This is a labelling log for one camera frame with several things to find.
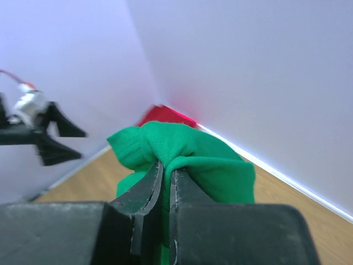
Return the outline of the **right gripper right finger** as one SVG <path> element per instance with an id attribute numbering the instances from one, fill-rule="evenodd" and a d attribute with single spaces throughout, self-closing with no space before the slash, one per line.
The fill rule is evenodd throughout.
<path id="1" fill-rule="evenodd" d="M 186 169 L 173 171 L 170 186 L 169 264 L 177 262 L 177 209 L 183 205 L 213 203 L 215 201 L 191 179 Z"/>

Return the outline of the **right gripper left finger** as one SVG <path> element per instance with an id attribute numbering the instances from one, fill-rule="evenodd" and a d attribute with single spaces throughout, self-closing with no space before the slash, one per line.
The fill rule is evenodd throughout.
<path id="1" fill-rule="evenodd" d="M 110 203 L 129 256 L 152 256 L 161 241 L 162 180 L 163 164 L 156 160 L 141 180 Z"/>

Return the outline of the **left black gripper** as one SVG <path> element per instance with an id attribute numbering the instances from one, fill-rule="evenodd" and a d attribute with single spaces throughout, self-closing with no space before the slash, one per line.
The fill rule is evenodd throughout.
<path id="1" fill-rule="evenodd" d="M 49 102 L 45 114 L 35 118 L 34 126 L 28 127 L 23 122 L 11 124 L 1 93 L 1 145 L 36 145 L 43 166 L 82 158 L 82 154 L 50 137 L 44 137 L 49 123 L 54 122 L 60 137 L 86 137 L 87 133 L 71 122 L 60 111 L 55 102 Z"/>

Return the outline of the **folded red t shirt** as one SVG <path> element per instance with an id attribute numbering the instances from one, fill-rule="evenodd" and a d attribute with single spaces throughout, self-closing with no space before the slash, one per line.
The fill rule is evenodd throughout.
<path id="1" fill-rule="evenodd" d="M 137 126 L 142 126 L 150 121 L 158 121 L 163 123 L 185 124 L 192 128 L 197 128 L 197 122 L 192 118 L 169 108 L 166 105 L 153 105 L 142 116 Z"/>

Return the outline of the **green t shirt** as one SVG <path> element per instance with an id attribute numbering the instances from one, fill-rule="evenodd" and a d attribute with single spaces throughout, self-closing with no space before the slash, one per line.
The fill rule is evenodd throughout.
<path id="1" fill-rule="evenodd" d="M 117 185 L 117 195 L 140 181 L 155 160 L 164 167 L 163 239 L 158 264 L 169 264 L 170 181 L 176 169 L 218 203 L 253 203 L 255 169 L 220 139 L 178 123 L 151 121 L 122 129 L 107 139 L 120 164 L 133 171 Z"/>

